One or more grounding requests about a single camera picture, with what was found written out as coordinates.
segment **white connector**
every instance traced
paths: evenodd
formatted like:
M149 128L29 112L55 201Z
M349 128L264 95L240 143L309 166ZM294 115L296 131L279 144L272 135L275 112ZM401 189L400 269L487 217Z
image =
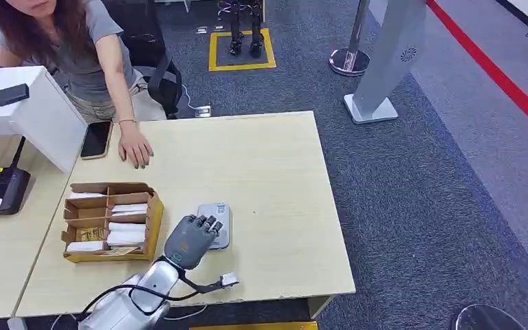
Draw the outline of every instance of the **white connector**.
M227 274L224 274L224 275L221 276L221 284L224 287L230 287L230 286L236 285L238 283L240 283L238 281L238 276L234 272L227 273Z

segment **black smartphone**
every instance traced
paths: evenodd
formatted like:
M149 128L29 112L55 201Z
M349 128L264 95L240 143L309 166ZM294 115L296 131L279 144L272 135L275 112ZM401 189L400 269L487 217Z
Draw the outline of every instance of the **black smartphone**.
M112 134L112 122L93 122L88 126L82 153L83 160L102 158L108 152L108 142Z

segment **gray t-shirt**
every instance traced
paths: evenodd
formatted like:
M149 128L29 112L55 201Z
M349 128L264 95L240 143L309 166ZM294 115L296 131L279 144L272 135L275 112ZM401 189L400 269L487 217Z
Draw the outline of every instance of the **gray t-shirt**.
M86 8L86 25L93 44L102 37L111 34L121 34L122 28L110 17L101 0L83 0ZM128 87L135 84L136 75L133 70L129 49L120 39L124 77ZM9 48L5 36L0 33L0 45ZM57 55L58 67L69 80L69 91L83 100L110 99L102 68L94 58L73 58L68 45L52 46Z

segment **woman's arm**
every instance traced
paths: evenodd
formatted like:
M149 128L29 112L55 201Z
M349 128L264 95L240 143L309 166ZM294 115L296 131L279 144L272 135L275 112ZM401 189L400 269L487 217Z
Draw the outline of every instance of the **woman's arm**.
M144 168L149 165L149 156L153 155L153 149L140 133L135 122L133 102L122 68L122 52L118 36L111 34L102 37L96 42L96 51L120 125L121 137L118 145L120 158L124 161L128 156L135 168L139 166Z
M21 59L13 54L10 50L0 44L0 66L1 67L18 67L21 65Z

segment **black chair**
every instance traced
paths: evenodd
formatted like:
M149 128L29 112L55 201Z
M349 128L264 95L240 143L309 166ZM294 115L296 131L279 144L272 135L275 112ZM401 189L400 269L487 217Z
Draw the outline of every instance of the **black chair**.
M112 19L124 30L121 37L135 67L155 68L145 76L148 94L160 103L167 119L177 119L177 103L182 95L181 72L166 51L154 0L102 0ZM164 78L175 75L175 82Z

